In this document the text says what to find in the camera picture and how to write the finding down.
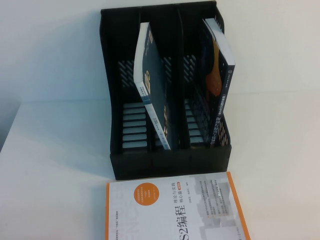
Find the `book spine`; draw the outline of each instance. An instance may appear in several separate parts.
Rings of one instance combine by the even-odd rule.
[[[211,135],[211,142],[210,142],[210,146],[214,146],[217,137],[218,137],[218,133],[219,133],[219,128],[220,128],[220,121],[224,112],[224,108],[225,108],[225,104],[226,104],[226,100],[227,100],[227,95],[228,95],[228,91],[229,91],[229,87],[230,87],[230,82],[231,82],[231,78],[232,75],[234,74],[234,70],[235,70],[235,66],[229,66],[226,70],[226,75],[225,75],[225,79],[224,81],[222,81],[224,84],[222,86],[222,90],[221,90],[221,94],[220,94],[220,98],[219,98],[219,102],[218,102],[218,109],[217,109],[217,113],[215,114],[215,118],[213,119],[213,121],[211,122],[211,126],[210,126],[210,135]]]
[[[151,103],[151,99],[150,99],[150,95],[147,92],[147,88],[144,84],[143,81],[141,82],[136,82],[135,83],[136,89],[138,89],[138,92],[140,94],[140,97],[142,99],[142,102],[146,105],[146,104],[150,104]]]
[[[145,109],[146,111],[148,112],[149,114],[149,117],[151,119],[151,122],[154,126],[154,129],[156,131],[156,133],[158,134],[159,136],[159,139],[163,145],[163,148],[165,150],[170,150],[170,146],[169,146],[169,143],[168,143],[168,140],[165,136],[165,133],[164,133],[164,130],[162,129],[162,126],[159,122],[159,119],[158,119],[158,116],[156,114],[156,111],[154,109],[154,106],[150,103],[150,104],[146,104],[145,105]]]

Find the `desk file rack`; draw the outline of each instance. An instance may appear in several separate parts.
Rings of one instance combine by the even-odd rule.
[[[191,111],[202,19],[224,21],[215,1],[101,10],[100,39],[111,101],[110,159],[117,180],[225,172],[231,153],[222,117],[206,147]],[[163,150],[133,80],[140,23],[150,22],[176,105],[178,148]]]

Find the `white book cover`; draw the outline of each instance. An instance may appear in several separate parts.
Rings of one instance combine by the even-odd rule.
[[[250,240],[229,172],[107,184],[105,240]]]

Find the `book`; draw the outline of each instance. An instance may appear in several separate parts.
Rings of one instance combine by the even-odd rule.
[[[163,148],[170,150],[177,138],[171,124],[173,103],[168,104],[167,101],[167,94],[171,94],[171,85],[167,81],[149,22],[140,24],[133,80]]]
[[[192,111],[203,140],[214,146],[236,64],[214,18],[202,20],[200,41],[199,78],[195,81]]]
[[[105,240],[250,240],[230,172],[110,182]]]

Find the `leaning book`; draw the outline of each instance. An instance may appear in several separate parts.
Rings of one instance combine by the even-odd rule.
[[[214,18],[202,20],[201,54],[195,81],[192,111],[203,140],[214,146],[235,70],[235,59],[227,39]]]
[[[170,109],[172,104],[167,101],[167,94],[171,94],[171,86],[165,75],[149,22],[140,24],[133,80],[163,148],[171,150],[177,138],[170,119],[173,113]]]

